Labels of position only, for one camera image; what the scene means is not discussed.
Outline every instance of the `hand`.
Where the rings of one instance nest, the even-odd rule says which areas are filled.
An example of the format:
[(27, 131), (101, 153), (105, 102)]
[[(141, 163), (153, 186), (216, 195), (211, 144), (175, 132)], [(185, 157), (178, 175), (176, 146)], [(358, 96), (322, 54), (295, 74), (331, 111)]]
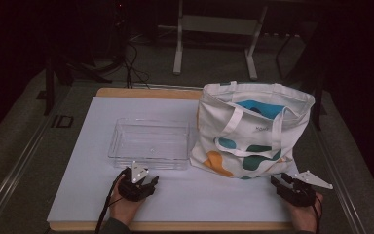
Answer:
[[(321, 205), (323, 201), (323, 195), (316, 193), (318, 199), (315, 199), (315, 207), (318, 211), (318, 215), (321, 216)], [(295, 207), (289, 202), (285, 201), (291, 215), (291, 221), (296, 231), (311, 231), (316, 233), (317, 231), (317, 215), (312, 207)]]
[(118, 185), (120, 184), (121, 180), (124, 178), (122, 175), (115, 184), (113, 193), (110, 199), (110, 217), (113, 217), (121, 222), (123, 222), (126, 226), (129, 226), (132, 220), (135, 217), (138, 208), (142, 205), (145, 199), (139, 202), (132, 202), (125, 198), (123, 198), (120, 193), (118, 192)]

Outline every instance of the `tote bag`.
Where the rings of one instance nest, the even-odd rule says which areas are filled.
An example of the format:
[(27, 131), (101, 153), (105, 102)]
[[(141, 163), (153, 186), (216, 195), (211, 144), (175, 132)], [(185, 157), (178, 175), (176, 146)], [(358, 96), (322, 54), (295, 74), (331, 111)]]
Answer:
[(191, 164), (238, 178), (286, 172), (314, 103), (312, 95), (281, 84), (205, 85)]

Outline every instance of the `white stand leg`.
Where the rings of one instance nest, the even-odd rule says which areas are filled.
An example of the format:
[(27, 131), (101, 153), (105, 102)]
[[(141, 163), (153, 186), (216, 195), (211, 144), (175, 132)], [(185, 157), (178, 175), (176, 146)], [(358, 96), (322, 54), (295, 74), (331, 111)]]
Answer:
[(248, 69), (248, 75), (250, 76), (250, 80), (257, 79), (256, 67), (254, 65), (254, 60), (253, 60), (253, 52), (254, 52), (254, 48), (256, 47), (257, 40), (259, 39), (259, 36), (260, 36), (260, 31), (263, 26), (263, 20), (266, 16), (266, 12), (267, 12), (267, 6), (264, 6), (262, 13), (260, 14), (260, 19), (254, 28), (254, 33), (252, 35), (253, 39), (251, 41), (250, 47), (244, 50), (245, 61), (247, 62), (247, 69)]
[(183, 59), (183, 0), (178, 0), (178, 27), (177, 27), (177, 49), (175, 50), (174, 69), (172, 73), (174, 75), (181, 74), (181, 62)]

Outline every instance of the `table surface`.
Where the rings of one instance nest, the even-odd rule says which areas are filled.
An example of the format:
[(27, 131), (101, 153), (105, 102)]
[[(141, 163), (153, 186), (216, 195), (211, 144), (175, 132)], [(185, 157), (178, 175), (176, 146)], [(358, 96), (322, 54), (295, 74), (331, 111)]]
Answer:
[[(105, 148), (111, 138), (110, 134), (88, 145), (88, 137), (108, 132), (107, 129), (115, 124), (112, 122), (100, 126), (94, 119), (99, 120), (99, 116), (105, 113), (131, 109), (126, 106), (133, 104), (141, 105), (139, 107), (143, 111), (154, 112), (149, 106), (162, 103), (167, 106), (165, 112), (184, 109), (185, 112), (174, 114), (173, 118), (187, 118), (192, 122), (196, 120), (195, 110), (200, 95), (201, 91), (191, 90), (100, 89), (93, 99), (50, 211), (48, 222), (51, 228), (57, 231), (94, 230), (105, 193), (121, 171), (112, 166), (106, 152), (101, 152), (108, 150)], [(116, 106), (120, 103), (120, 107), (113, 107), (114, 103)], [(150, 175), (159, 176), (159, 184), (156, 193), (147, 199), (131, 224), (130, 229), (133, 231), (291, 228), (285, 206), (267, 177), (251, 180), (227, 178), (192, 166), (186, 171), (150, 170)], [(191, 191), (194, 191), (195, 196), (185, 195)], [(72, 209), (78, 206), (81, 207), (80, 211)]]

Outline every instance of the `clear plastic container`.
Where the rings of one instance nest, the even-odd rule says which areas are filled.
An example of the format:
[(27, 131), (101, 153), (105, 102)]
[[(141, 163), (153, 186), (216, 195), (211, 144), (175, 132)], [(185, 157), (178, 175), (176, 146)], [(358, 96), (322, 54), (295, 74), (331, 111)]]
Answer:
[(136, 161), (148, 169), (185, 170), (189, 130), (188, 122), (118, 119), (108, 157), (114, 167), (130, 167)]

